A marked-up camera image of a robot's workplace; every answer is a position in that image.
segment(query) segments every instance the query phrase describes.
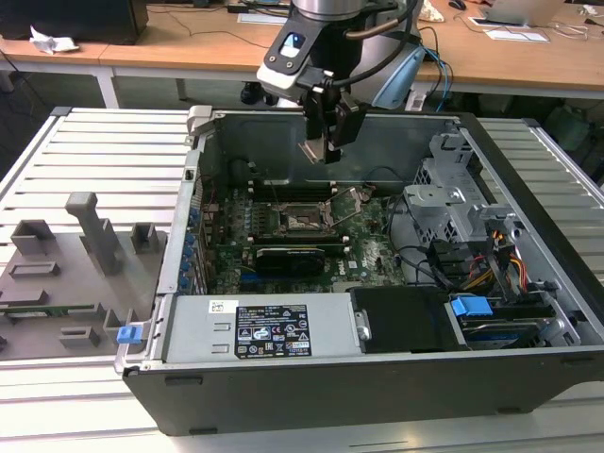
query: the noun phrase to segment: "crumpled paper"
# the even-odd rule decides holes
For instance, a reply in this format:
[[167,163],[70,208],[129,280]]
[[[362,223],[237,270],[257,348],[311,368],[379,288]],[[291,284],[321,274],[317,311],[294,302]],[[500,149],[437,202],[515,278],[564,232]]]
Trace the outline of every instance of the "crumpled paper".
[[71,38],[53,38],[36,31],[33,26],[29,29],[31,30],[29,42],[33,43],[38,50],[49,55],[53,55],[55,52],[70,52],[79,49]]
[[439,12],[432,4],[430,0],[424,0],[422,10],[419,12],[419,20],[426,22],[444,22],[445,17]]

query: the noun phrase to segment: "computer mouse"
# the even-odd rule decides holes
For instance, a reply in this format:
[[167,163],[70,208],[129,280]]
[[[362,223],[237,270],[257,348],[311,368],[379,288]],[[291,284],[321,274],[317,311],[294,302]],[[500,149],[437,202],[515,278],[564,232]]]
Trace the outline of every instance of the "computer mouse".
[[449,6],[458,9],[459,11],[465,11],[465,9],[468,8],[463,0],[451,0]]

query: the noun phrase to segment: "table leg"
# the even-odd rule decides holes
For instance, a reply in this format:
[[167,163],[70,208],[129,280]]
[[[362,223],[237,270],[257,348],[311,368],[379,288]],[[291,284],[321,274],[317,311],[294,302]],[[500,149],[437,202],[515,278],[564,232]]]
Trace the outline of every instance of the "table leg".
[[421,111],[424,108],[424,101],[426,100],[429,90],[429,86],[424,83],[414,83],[411,85],[405,110]]
[[107,109],[120,108],[120,96],[117,87],[117,81],[111,68],[98,68],[96,71],[96,80],[103,95],[103,101]]
[[15,87],[10,80],[10,71],[0,71],[0,92],[14,92]]
[[184,78],[176,79],[176,90],[178,91],[179,100],[186,101],[187,99],[189,99],[189,96],[187,96],[187,86],[185,85]]

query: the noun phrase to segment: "motherboard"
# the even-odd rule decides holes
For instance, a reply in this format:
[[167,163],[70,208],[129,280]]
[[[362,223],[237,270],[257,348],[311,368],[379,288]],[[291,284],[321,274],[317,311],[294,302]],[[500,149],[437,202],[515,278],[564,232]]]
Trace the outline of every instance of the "motherboard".
[[233,189],[207,207],[210,294],[343,293],[405,283],[386,234],[389,197],[363,187],[331,188],[325,197],[271,188],[266,197]]

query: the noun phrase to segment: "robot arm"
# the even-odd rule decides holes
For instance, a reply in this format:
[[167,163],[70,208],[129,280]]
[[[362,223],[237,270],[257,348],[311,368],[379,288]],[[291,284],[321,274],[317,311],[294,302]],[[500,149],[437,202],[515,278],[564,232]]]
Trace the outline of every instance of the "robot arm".
[[311,161],[340,160],[369,104],[400,106],[424,57],[414,26],[422,4],[292,0],[258,79],[268,92],[303,107],[307,139],[300,146]]

